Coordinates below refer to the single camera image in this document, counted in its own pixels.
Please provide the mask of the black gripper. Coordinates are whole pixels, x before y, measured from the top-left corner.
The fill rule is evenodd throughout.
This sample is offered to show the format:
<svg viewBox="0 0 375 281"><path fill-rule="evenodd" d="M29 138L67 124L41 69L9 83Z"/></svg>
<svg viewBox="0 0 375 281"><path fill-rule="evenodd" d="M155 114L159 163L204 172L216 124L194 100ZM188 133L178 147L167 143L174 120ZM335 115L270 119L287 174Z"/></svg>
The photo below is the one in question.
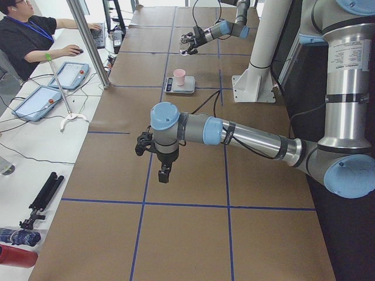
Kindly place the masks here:
<svg viewBox="0 0 375 281"><path fill-rule="evenodd" d="M190 46L187 49L187 53L189 55L198 53L197 48L206 44L206 35L204 33L204 30L198 25L196 25L193 27L193 31L194 31L194 34L192 32L189 32L180 37L181 43L190 42Z"/></svg>
<svg viewBox="0 0 375 281"><path fill-rule="evenodd" d="M160 183L168 183L172 164L179 157L179 145L162 146L157 144L156 154L162 164L158 171L158 180Z"/></svg>

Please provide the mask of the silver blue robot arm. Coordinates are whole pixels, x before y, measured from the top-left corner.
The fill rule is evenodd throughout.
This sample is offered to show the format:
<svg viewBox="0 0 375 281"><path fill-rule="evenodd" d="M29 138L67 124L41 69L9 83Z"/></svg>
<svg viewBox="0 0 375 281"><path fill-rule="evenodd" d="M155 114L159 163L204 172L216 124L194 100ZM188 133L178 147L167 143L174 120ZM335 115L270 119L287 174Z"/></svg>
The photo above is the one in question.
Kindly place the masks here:
<svg viewBox="0 0 375 281"><path fill-rule="evenodd" d="M192 8L192 17L194 20L193 31L184 34L180 37L180 49L179 52L183 56L193 55L198 53L198 48L207 44L208 42L216 39L226 40L229 37L238 37L245 39L250 28L247 26L247 12L250 8L251 1L217 1L220 7L219 17L215 21L214 25L209 26L206 29L202 29L195 17L195 6L197 1L194 3ZM236 17L234 22L227 21L221 18L221 3L228 4L236 7Z"/></svg>
<svg viewBox="0 0 375 281"><path fill-rule="evenodd" d="M287 78L286 136L264 132L161 102L137 139L161 162L167 183L179 147L187 142L233 145L280 160L343 198L374 190L374 151L366 127L374 61L373 1L303 1L300 52Z"/></svg>

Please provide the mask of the person's left hand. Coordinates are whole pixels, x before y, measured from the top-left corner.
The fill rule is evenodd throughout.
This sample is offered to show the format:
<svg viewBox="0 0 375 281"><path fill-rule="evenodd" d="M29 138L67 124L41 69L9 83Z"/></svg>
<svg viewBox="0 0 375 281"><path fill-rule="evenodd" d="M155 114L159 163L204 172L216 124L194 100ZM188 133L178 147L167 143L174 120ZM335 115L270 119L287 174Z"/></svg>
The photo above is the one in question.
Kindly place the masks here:
<svg viewBox="0 0 375 281"><path fill-rule="evenodd" d="M101 25L99 23L88 23L88 28L92 30L101 30Z"/></svg>

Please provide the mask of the person's right hand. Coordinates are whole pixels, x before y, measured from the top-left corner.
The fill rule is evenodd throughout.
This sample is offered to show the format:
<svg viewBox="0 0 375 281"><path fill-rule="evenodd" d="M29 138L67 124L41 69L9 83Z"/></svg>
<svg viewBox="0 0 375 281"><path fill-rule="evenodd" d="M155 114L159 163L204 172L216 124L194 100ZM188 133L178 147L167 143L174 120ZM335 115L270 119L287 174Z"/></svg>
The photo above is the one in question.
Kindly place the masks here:
<svg viewBox="0 0 375 281"><path fill-rule="evenodd" d="M71 44L71 45L66 46L64 49L65 49L65 51L66 51L66 55L67 55L67 56L76 56L76 55L79 55L79 54L77 54L77 53L74 51L74 49L80 49L80 48L79 48L78 46L76 46L76 45Z"/></svg>

